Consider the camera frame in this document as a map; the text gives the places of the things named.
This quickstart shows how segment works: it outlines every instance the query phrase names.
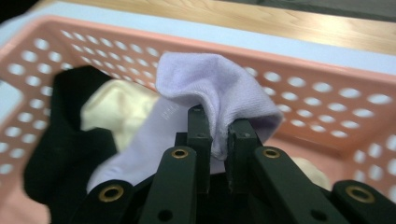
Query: light purple fabric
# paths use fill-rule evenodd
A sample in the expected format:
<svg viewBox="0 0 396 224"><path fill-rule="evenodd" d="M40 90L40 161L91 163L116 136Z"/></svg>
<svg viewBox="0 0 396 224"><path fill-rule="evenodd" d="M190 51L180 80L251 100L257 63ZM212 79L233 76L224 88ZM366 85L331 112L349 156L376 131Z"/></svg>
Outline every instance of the light purple fabric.
<svg viewBox="0 0 396 224"><path fill-rule="evenodd" d="M220 161L227 158L228 126L234 120L250 119L263 142L282 120L259 83L220 55L165 53L158 65L156 87L163 97L131 145L96 169L88 191L110 179L136 185L155 174L163 152L174 145L176 133L187 131L187 111L194 105L204 107L213 138L212 156ZM220 161L212 160L212 174L223 171Z"/></svg>

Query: black fabric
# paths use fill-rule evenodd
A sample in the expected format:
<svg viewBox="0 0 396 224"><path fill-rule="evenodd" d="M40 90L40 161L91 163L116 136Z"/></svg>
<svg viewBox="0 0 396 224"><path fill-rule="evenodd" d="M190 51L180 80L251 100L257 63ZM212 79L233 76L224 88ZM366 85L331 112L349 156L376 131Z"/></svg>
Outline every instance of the black fabric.
<svg viewBox="0 0 396 224"><path fill-rule="evenodd" d="M24 190L49 207L51 223L68 223L87 195L94 169L117 153L111 131L79 129L82 106L110 79L92 66L55 76L49 127L23 173Z"/></svg>

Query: screw hole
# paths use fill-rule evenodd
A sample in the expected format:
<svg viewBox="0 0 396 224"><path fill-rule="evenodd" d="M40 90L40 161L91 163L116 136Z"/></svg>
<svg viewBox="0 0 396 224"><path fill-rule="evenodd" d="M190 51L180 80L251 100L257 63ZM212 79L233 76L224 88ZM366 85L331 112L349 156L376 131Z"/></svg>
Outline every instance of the screw hole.
<svg viewBox="0 0 396 224"><path fill-rule="evenodd" d="M161 212L158 213L158 219L161 222L167 222L167 221L171 220L172 217L173 217L173 214L169 210L162 210Z"/></svg>
<svg viewBox="0 0 396 224"><path fill-rule="evenodd" d="M279 154L278 151L273 150L273 149L269 149L269 148L265 149L265 150L262 152L262 154L263 154L264 156L268 157L268 158L271 158L271 159L275 159L275 158L280 157L280 154Z"/></svg>
<svg viewBox="0 0 396 224"><path fill-rule="evenodd" d="M120 185L110 185L102 189L99 193L99 200L104 203L111 203L118 200L123 194L123 187Z"/></svg>
<svg viewBox="0 0 396 224"><path fill-rule="evenodd" d="M373 203L375 201L374 195L367 189L358 186L348 186L346 193L353 199L361 203Z"/></svg>
<svg viewBox="0 0 396 224"><path fill-rule="evenodd" d="M319 210L311 210L311 216L317 221L327 221L326 214Z"/></svg>
<svg viewBox="0 0 396 224"><path fill-rule="evenodd" d="M172 156L176 159L183 159L189 155L189 152L185 149L176 149L172 152Z"/></svg>

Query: plastic basket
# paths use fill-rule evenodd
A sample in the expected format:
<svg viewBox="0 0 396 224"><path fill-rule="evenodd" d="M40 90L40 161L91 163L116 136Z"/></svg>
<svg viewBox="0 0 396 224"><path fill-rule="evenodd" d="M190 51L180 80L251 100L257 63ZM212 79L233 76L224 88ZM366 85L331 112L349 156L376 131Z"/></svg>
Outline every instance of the plastic basket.
<svg viewBox="0 0 396 224"><path fill-rule="evenodd" d="M357 179L396 200L395 76L59 17L32 22L0 51L0 78L22 94L0 124L0 198L46 128L54 74L92 64L155 89L165 51L213 52L239 63L285 114L266 145L309 159L332 182Z"/></svg>

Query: laundry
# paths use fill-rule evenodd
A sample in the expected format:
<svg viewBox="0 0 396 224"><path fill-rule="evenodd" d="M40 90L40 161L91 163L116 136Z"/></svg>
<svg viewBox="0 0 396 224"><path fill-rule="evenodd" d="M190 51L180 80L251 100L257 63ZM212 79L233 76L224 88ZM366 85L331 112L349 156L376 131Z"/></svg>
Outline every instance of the laundry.
<svg viewBox="0 0 396 224"><path fill-rule="evenodd" d="M26 194L48 206L51 223L68 223L87 195L93 170L117 153L111 131L79 129L82 106L110 79L84 66L53 80L49 127L23 171Z"/></svg>
<svg viewBox="0 0 396 224"><path fill-rule="evenodd" d="M165 53L158 65L156 88L163 97L128 148L94 172L88 191L111 179L136 185L155 174L176 133L187 131L187 111L194 105L202 105L208 116L215 158L212 174L223 171L228 125L235 119L250 119L262 142L283 119L254 77L216 54Z"/></svg>
<svg viewBox="0 0 396 224"><path fill-rule="evenodd" d="M81 130L108 129L118 151L127 148L143 124L159 94L140 84L110 80L81 109Z"/></svg>

